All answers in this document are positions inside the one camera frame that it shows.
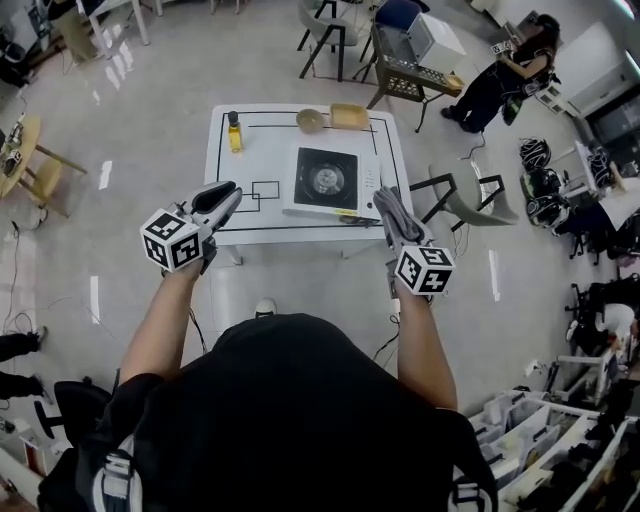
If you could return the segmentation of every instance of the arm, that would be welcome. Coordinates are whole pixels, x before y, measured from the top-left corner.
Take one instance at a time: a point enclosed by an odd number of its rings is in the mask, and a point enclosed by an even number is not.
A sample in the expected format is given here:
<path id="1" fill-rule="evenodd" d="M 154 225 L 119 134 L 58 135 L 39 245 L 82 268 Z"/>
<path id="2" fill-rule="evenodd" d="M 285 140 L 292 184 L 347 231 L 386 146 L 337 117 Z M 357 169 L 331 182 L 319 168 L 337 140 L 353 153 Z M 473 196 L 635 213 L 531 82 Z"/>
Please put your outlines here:
<path id="1" fill-rule="evenodd" d="M 456 385 L 429 304 L 397 280 L 396 291 L 402 311 L 398 380 L 433 406 L 456 410 Z"/>
<path id="2" fill-rule="evenodd" d="M 624 186 L 624 180 L 622 179 L 622 176 L 620 176 L 620 173 L 618 172 L 618 166 L 616 165 L 616 163 L 611 162 L 609 164 L 609 168 L 611 169 L 611 174 L 613 174 L 613 180 L 616 182 L 616 185 L 618 185 L 622 190 L 626 192 L 627 188 Z"/>
<path id="3" fill-rule="evenodd" d="M 120 384 L 142 373 L 164 379 L 180 370 L 193 286 L 202 260 L 167 274 L 138 327 L 120 368 Z"/>
<path id="4" fill-rule="evenodd" d="M 504 65 L 511 68 L 513 71 L 518 73 L 522 78 L 531 78 L 536 74 L 540 73 L 545 67 L 547 67 L 547 56 L 541 55 L 540 57 L 536 57 L 533 59 L 528 66 L 522 67 L 520 64 L 516 64 L 511 59 L 505 57 L 504 55 L 500 56 L 498 60 L 502 62 Z"/>

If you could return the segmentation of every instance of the hand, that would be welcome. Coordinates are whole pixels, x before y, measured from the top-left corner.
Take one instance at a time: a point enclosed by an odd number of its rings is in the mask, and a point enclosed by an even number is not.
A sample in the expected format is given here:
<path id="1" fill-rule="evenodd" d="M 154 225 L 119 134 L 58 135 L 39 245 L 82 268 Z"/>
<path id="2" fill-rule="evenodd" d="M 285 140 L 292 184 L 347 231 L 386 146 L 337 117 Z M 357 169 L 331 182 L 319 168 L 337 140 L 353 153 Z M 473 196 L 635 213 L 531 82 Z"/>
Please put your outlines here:
<path id="1" fill-rule="evenodd" d="M 180 270 L 176 270 L 174 275 L 186 277 L 189 281 L 196 282 L 200 277 L 200 271 L 202 270 L 202 265 L 204 260 L 199 258 L 192 263 L 189 263 L 187 266 L 182 267 Z"/>
<path id="2" fill-rule="evenodd" d="M 403 283 L 400 282 L 399 278 L 395 278 L 394 285 L 396 288 L 396 293 L 398 294 L 398 299 L 400 299 L 401 309 L 404 309 L 405 305 L 418 305 L 420 307 L 429 306 L 429 303 L 423 295 L 414 295 L 413 293 L 411 293 L 409 288 L 407 288 Z"/>

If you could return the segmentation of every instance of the black pants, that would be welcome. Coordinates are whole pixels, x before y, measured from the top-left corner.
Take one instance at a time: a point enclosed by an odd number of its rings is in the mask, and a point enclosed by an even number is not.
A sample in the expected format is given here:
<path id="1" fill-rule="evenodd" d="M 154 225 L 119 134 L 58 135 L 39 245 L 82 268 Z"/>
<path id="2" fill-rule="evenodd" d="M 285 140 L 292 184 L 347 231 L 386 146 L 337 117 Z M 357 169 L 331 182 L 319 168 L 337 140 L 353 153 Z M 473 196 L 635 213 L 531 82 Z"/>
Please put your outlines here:
<path id="1" fill-rule="evenodd" d="M 576 236 L 581 233 L 589 233 L 597 237 L 606 235 L 608 231 L 613 232 L 615 229 L 600 203 L 578 210 L 556 228 L 556 233 L 559 235 L 572 233 Z"/>
<path id="2" fill-rule="evenodd" d="M 12 65 L 5 59 L 0 58 L 0 80 L 3 82 L 8 83 L 9 85 L 14 85 L 20 89 L 22 86 L 29 83 L 24 78 L 29 71 L 26 70 L 25 73 L 22 73 L 23 71 L 25 71 L 24 66 Z"/>
<path id="3" fill-rule="evenodd" d="M 485 69 L 471 82 L 458 104 L 451 107 L 453 119 L 461 123 L 466 118 L 473 131 L 483 131 L 504 104 L 505 88 L 507 91 L 517 89 L 505 73 L 495 64 Z"/>
<path id="4" fill-rule="evenodd" d="M 0 336 L 0 362 L 37 350 L 38 336 L 34 333 Z M 42 386 L 38 379 L 0 372 L 0 399 L 31 395 L 42 396 Z"/>

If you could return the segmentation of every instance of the stove burner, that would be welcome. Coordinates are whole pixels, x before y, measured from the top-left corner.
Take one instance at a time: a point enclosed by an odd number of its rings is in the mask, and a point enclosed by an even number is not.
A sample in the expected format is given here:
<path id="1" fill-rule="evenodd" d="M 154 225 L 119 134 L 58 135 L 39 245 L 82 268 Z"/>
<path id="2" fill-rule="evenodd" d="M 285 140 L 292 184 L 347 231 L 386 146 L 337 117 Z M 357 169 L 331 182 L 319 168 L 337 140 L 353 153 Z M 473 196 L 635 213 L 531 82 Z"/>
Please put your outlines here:
<path id="1" fill-rule="evenodd" d="M 310 174 L 313 189 L 322 195 L 333 196 L 344 187 L 344 173 L 335 165 L 318 165 Z"/>
<path id="2" fill-rule="evenodd" d="M 299 148 L 294 202 L 356 210 L 358 157 L 315 148 Z"/>

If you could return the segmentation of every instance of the cooking oil bottle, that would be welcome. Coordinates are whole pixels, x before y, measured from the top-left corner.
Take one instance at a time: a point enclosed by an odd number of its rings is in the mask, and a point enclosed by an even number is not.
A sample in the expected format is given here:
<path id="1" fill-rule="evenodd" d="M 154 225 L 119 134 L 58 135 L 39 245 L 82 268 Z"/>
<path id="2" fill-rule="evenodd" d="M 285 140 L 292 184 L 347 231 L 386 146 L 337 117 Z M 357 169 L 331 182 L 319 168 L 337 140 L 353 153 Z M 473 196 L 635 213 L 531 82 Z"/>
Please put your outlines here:
<path id="1" fill-rule="evenodd" d="M 242 131 L 240 130 L 238 113 L 235 110 L 229 112 L 229 145 L 232 153 L 242 151 Z"/>

